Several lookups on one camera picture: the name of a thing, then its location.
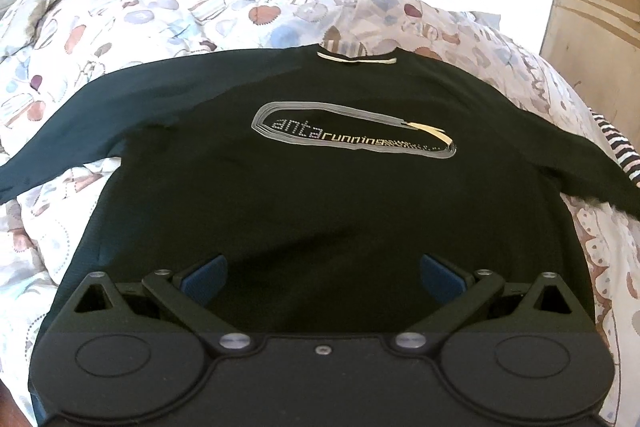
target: patterned duvet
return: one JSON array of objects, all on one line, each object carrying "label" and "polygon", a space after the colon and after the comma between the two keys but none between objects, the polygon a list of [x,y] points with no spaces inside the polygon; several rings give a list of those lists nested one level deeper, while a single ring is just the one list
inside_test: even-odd
[{"label": "patterned duvet", "polygon": [[[614,151],[604,134],[610,129],[601,130],[602,120],[596,122],[547,62],[470,13],[419,0],[17,0],[0,22],[0,164],[103,74],[189,54],[316,42],[351,57],[399,46],[444,60],[518,107],[592,140],[640,185],[640,156],[620,140]],[[69,169],[0,206],[0,377],[34,425],[27,390],[33,341],[119,164],[105,158]],[[608,204],[564,200],[590,267],[596,324],[616,362],[601,416],[634,427],[640,419],[640,223]]]}]

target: black and white striped cloth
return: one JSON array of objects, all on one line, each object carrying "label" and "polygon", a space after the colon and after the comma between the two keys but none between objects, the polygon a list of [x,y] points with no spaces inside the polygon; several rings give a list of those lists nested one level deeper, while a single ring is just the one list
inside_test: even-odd
[{"label": "black and white striped cloth", "polygon": [[593,119],[596,121],[600,130],[607,138],[609,145],[613,149],[613,152],[616,155],[616,160],[618,160],[622,170],[628,174],[631,181],[640,187],[640,155],[636,152],[636,149],[634,149],[629,140],[627,140],[620,131],[610,124],[603,115],[595,112],[591,107],[589,109],[593,115]]}]

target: blue gripper pad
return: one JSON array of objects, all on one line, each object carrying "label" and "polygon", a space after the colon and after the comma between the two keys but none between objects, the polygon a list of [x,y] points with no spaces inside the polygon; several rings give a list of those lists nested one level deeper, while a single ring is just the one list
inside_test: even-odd
[{"label": "blue gripper pad", "polygon": [[182,280],[180,291],[200,306],[206,306],[226,282],[226,258],[217,256]]},{"label": "blue gripper pad", "polygon": [[428,255],[423,255],[420,260],[420,281],[429,295],[441,305],[451,302],[466,291],[466,283],[462,277]]}]

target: metal bolt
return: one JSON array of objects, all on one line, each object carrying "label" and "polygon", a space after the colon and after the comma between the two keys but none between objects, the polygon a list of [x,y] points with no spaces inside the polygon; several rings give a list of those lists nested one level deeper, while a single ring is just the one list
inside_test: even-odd
[{"label": "metal bolt", "polygon": [[330,355],[332,351],[331,346],[316,346],[316,353],[318,355]]},{"label": "metal bolt", "polygon": [[227,333],[220,337],[220,346],[226,349],[242,349],[251,344],[251,338],[244,333]]},{"label": "metal bolt", "polygon": [[396,344],[400,347],[405,347],[406,349],[417,349],[418,347],[424,346],[426,343],[427,339],[424,335],[420,333],[413,333],[412,331],[400,333],[396,336]]}]

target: black sweatshirt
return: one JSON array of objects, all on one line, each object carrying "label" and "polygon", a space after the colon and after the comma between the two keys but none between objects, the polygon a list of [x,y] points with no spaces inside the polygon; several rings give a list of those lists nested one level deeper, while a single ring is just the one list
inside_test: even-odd
[{"label": "black sweatshirt", "polygon": [[209,309],[246,332],[400,331],[434,311],[425,253],[510,282],[557,272],[594,316],[559,193],[640,217],[620,167],[444,62],[337,57],[313,45],[173,58],[65,103],[0,168],[1,201],[75,165],[122,166],[38,338],[89,271],[135,282],[217,252],[229,277]]}]

